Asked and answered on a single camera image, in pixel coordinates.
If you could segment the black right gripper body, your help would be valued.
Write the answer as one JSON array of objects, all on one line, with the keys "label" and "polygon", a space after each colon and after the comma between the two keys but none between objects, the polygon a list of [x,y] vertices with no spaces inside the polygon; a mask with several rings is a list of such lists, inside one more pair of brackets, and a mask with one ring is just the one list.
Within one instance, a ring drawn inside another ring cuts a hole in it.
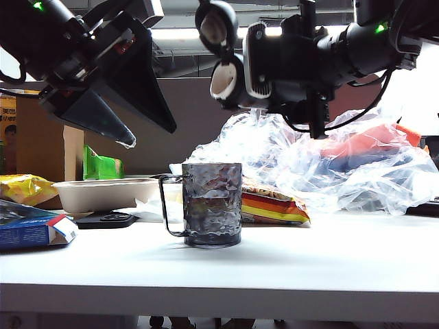
[{"label": "black right gripper body", "polygon": [[335,88],[320,77],[319,51],[316,33],[316,2],[300,1],[301,28],[282,26],[282,44],[286,46],[283,58],[287,65],[287,81],[292,85],[288,101],[301,101],[305,117],[283,115],[288,125],[298,132],[308,132],[314,139],[324,139],[325,122],[329,119],[329,101]]}]

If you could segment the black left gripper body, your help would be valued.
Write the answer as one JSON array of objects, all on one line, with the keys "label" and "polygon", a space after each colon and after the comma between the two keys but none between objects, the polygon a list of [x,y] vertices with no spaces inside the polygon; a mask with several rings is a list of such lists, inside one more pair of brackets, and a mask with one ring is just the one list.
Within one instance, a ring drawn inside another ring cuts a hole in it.
[{"label": "black left gripper body", "polygon": [[102,99],[97,88],[127,60],[134,41],[134,19],[126,6],[97,6],[63,23],[60,55],[46,74],[40,93],[49,110],[84,109]]}]

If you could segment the black triangular left gripper finger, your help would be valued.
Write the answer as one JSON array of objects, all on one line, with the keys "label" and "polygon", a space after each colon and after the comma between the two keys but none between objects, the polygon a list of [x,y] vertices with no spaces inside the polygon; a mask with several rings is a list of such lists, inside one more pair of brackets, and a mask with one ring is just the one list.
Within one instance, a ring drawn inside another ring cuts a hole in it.
[{"label": "black triangular left gripper finger", "polygon": [[152,68],[152,34],[139,19],[119,14],[98,35],[98,65],[107,86],[131,108],[169,133],[176,122]]},{"label": "black triangular left gripper finger", "polygon": [[66,101],[66,105],[59,105],[54,111],[60,119],[111,138],[125,148],[136,145],[134,134],[95,91],[79,92],[78,97],[71,95]]}]

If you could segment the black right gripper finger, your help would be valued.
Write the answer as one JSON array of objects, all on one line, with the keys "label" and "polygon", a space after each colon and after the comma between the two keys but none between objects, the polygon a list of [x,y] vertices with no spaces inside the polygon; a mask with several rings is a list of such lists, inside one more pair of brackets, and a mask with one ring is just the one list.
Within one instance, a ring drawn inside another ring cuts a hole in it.
[{"label": "black right gripper finger", "polygon": [[235,111],[235,110],[243,110],[246,108],[258,108],[265,110],[270,114],[282,114],[287,116],[305,117],[302,107],[304,106],[301,101],[287,101],[284,103],[277,103],[272,99],[257,99],[254,97],[244,97],[241,99],[237,98],[228,98],[228,99],[220,99],[219,103],[222,108],[225,110]]},{"label": "black right gripper finger", "polygon": [[264,23],[267,27],[282,27],[285,25],[287,27],[301,28],[303,26],[302,21],[303,19],[300,14],[285,17],[261,16],[258,18],[258,22]]}]

